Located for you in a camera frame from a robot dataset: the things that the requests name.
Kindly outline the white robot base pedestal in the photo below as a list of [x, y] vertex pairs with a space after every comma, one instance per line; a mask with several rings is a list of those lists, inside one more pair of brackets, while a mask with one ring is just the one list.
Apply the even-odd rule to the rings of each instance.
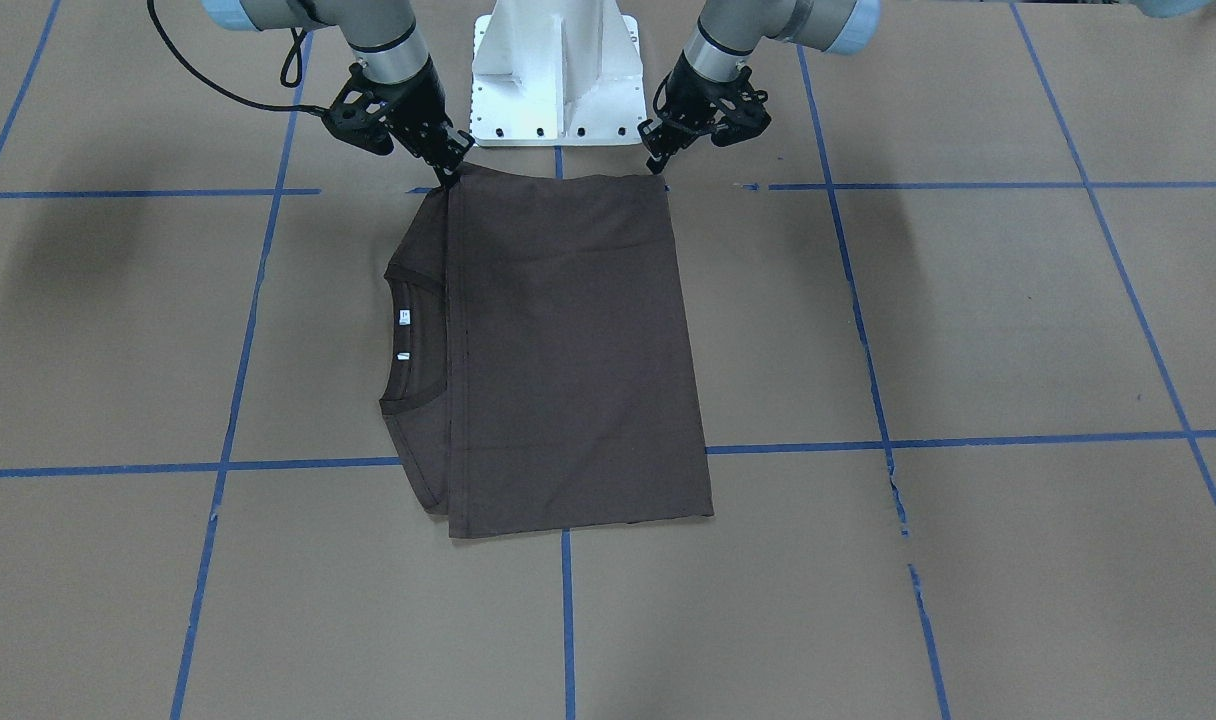
[[482, 147], [640, 142], [637, 19], [617, 1], [499, 1], [474, 22], [468, 133]]

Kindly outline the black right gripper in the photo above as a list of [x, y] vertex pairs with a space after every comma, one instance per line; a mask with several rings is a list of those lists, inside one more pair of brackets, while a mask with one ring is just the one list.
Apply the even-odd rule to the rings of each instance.
[[452, 189], [460, 182], [460, 168], [475, 137], [454, 128], [447, 117], [433, 60], [426, 60], [420, 72], [389, 86], [394, 90], [387, 117], [392, 136], [402, 150], [434, 169], [440, 187]]

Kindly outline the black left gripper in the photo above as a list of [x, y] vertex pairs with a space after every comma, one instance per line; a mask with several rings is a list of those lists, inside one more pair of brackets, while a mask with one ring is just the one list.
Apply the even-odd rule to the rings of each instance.
[[[742, 63], [732, 64], [731, 79], [739, 73]], [[680, 54], [671, 73], [663, 79], [653, 97], [652, 120], [641, 122], [637, 126], [641, 142], [649, 152], [646, 169], [653, 176], [666, 169], [669, 156], [687, 150], [699, 137], [710, 137], [713, 120], [717, 118], [716, 109], [710, 105], [710, 91], [714, 81], [692, 67], [686, 54]]]

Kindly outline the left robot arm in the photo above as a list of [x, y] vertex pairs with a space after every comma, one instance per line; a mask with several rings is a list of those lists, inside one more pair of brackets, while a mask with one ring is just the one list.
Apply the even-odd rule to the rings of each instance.
[[637, 126], [646, 168], [659, 176], [672, 156], [700, 137], [728, 147], [762, 135], [769, 95], [753, 86], [749, 58], [762, 38], [858, 54], [876, 35], [879, 1], [706, 1], [671, 72]]

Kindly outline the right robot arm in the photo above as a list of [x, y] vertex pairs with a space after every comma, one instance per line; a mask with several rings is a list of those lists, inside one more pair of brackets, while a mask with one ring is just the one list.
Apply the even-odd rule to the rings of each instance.
[[454, 126], [441, 81], [409, 1], [206, 1], [225, 29], [338, 28], [355, 63], [325, 109], [313, 109], [330, 135], [371, 152], [402, 146], [426, 161], [440, 186], [458, 181], [475, 140]]

